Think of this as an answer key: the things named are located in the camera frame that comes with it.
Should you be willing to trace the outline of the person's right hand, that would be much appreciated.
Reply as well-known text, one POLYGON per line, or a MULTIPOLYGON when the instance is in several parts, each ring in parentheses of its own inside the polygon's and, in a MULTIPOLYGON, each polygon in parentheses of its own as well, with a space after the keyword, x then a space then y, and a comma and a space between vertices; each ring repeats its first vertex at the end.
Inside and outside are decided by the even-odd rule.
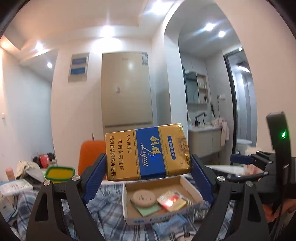
POLYGON ((265 217, 268 223, 273 222, 276 218, 280 216, 280 213, 283 214, 285 212, 292 213, 295 211, 295 199, 286 199, 283 202, 282 208, 279 208, 275 213, 273 213, 272 208, 268 205, 263 204, 263 210, 265 213, 265 217))

